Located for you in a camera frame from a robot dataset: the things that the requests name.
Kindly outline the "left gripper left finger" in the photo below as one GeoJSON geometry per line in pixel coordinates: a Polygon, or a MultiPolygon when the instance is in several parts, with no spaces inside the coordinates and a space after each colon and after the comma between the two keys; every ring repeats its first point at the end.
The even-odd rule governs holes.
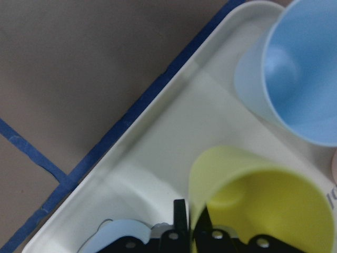
{"type": "Polygon", "coordinates": [[[190,252],[190,232],[184,199],[173,201],[173,228],[162,234],[160,252],[190,252]]]}

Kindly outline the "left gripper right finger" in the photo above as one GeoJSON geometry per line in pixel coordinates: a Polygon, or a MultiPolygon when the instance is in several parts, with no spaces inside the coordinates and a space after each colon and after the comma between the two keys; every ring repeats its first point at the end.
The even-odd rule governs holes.
{"type": "Polygon", "coordinates": [[[193,240],[196,252],[237,252],[230,229],[213,225],[207,207],[197,220],[193,240]]]}

